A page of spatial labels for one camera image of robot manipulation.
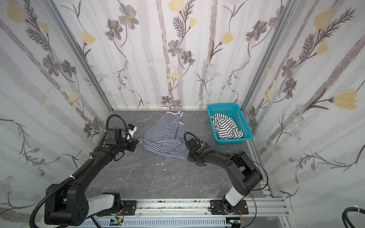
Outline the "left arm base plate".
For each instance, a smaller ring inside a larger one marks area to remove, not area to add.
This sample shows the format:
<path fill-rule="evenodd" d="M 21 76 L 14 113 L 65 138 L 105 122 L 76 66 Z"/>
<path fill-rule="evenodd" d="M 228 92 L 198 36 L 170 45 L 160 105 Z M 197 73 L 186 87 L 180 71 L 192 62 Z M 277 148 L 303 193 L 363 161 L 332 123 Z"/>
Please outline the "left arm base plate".
<path fill-rule="evenodd" d="M 136 212 L 136 200 L 121 200 L 116 216 L 134 216 Z"/>

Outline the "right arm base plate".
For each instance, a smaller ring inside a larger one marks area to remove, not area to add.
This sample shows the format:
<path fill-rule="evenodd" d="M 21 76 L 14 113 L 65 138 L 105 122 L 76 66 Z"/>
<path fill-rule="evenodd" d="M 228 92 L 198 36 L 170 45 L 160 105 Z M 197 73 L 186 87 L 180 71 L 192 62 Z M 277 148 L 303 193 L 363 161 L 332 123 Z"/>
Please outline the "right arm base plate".
<path fill-rule="evenodd" d="M 247 202 L 241 200 L 236 206 L 232 206 L 229 202 L 222 199 L 210 200 L 208 211 L 212 215 L 248 215 L 249 210 Z"/>

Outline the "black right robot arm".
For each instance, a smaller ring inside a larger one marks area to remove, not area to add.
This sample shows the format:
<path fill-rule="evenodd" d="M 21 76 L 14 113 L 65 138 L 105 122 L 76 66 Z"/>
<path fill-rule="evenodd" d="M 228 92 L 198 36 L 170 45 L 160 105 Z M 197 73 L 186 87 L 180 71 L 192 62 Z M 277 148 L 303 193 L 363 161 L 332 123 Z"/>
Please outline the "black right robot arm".
<path fill-rule="evenodd" d="M 188 161 L 198 166 L 214 164 L 223 168 L 231 181 L 232 187 L 219 201 L 212 202 L 212 214 L 224 215 L 243 213 L 243 199 L 264 179 L 259 163 L 252 160 L 244 151 L 237 153 L 222 153 L 212 149 L 208 143 L 199 140 L 194 134 L 183 135 L 188 148 Z"/>

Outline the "blue white striped tank top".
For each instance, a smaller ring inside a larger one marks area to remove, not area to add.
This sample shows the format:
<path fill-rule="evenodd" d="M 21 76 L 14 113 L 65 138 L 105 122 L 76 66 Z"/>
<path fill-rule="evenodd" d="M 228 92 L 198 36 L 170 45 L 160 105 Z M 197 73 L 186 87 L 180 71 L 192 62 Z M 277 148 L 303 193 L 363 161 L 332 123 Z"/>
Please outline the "blue white striped tank top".
<path fill-rule="evenodd" d="M 187 160 L 189 149 L 184 140 L 185 124 L 181 122 L 183 112 L 166 112 L 138 140 L 138 146 L 157 155 Z"/>

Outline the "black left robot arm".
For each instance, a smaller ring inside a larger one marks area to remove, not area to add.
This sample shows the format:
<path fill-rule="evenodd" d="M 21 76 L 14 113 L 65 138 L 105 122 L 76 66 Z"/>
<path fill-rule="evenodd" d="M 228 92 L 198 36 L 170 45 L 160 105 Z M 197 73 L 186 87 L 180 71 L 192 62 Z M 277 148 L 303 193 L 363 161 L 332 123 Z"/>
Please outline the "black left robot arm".
<path fill-rule="evenodd" d="M 113 117 L 110 115 L 107 118 L 102 140 L 90 153 L 89 159 L 64 181 L 51 184 L 47 188 L 45 197 L 30 215 L 31 228 L 37 227 L 36 215 L 42 206 L 45 207 L 45 223 L 59 228 L 79 226 L 89 217 L 113 207 L 113 194 L 101 195 L 111 198 L 107 199 L 103 206 L 96 206 L 85 196 L 87 188 L 99 172 L 110 162 L 119 160 L 119 153 L 134 152 L 136 149 L 138 140 L 134 139 L 133 135 L 137 127 L 124 123 L 121 128 L 110 128 L 109 121 Z"/>

